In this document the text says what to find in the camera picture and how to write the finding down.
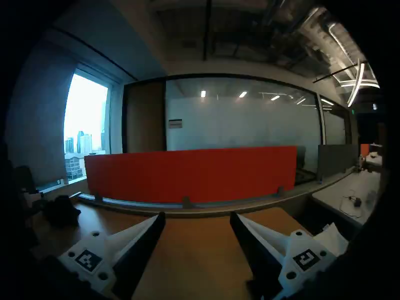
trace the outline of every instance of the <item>paper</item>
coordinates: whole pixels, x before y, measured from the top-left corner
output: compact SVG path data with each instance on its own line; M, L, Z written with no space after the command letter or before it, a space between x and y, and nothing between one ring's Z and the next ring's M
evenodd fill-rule
M336 257L345 253L349 242L339 233L335 223L325 228L323 232L314 236L314 240L318 241Z

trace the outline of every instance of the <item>gray partition panel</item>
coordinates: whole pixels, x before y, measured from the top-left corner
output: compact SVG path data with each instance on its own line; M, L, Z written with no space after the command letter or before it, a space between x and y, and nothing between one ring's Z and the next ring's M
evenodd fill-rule
M319 145L317 178L321 180L357 164L358 146L346 145Z

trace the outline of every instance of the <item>black cable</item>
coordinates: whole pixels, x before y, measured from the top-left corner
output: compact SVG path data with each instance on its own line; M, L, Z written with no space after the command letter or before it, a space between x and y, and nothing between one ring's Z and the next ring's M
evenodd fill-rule
M76 40L76 41L78 41L79 43L81 43L81 44L83 44L83 45L85 45L86 47L88 47L89 49L93 50L93 51L96 52L98 55L100 55L102 58L108 60L110 63L112 63L112 64L113 64L114 66L116 66L118 69L122 70L125 74L127 74L128 76L130 76L132 79L134 79L134 80L136 80L136 81L139 81L139 79L137 79L135 76L133 76L133 75L132 75L131 73L129 73L127 70L125 70L123 67L121 67L119 64L117 64L115 61L113 61L112 59L110 59L110 58L109 58L108 56L106 56L104 53L100 52L99 50L97 50L96 48L94 48L93 46L91 46L90 44L88 44L87 42L85 42L83 39L77 37L76 35L74 35L74 34L68 32L68 31L66 31L66 30L64 30L64 29L61 29L61 28L58 28L58 27L55 27L55 26L51 26L50 28L53 29L53 30L55 30L55 31L58 31L59 33L62 33L62 34L66 35L66 36L68 36L68 37L70 37L70 38L72 38L72 39L74 39L74 40Z
M341 202L340 202L340 206L339 206L339 210L340 210L342 213L348 215L349 217L357 218L357 219L358 219L358 218L361 218L361 217L363 216L363 211L362 211L362 210L360 210L360 212L361 212L361 215L360 215L360 216L351 215L351 214L348 214L347 212L345 212L344 210L342 210L343 200L345 200L345 199L351 201L351 202L353 203L354 207L356 207L356 205L355 205L355 202L356 202L356 200L357 200L357 197L355 196L356 191L355 191L354 189L349 189L349 191L353 191L353 195L351 195L351 196L342 196L342 199L341 199Z

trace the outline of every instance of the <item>white desk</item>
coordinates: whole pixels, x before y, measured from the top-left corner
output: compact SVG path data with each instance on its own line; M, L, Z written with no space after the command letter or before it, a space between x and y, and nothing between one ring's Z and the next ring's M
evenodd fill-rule
M312 198L328 209L349 220L356 226L362 226L371 215L377 202L381 174L362 171L351 173L338 182L312 194ZM354 207L346 197L361 199L361 206Z
M371 157L371 153L370 153L366 156L365 160L368 164L371 164L376 167L382 167L382 156L380 156L380 155Z

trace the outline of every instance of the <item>desk divider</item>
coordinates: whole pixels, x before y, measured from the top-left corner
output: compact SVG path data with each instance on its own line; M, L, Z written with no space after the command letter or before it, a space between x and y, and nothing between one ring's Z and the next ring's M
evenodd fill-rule
M149 203L222 202L288 191L295 146L157 151L84 157L92 195Z

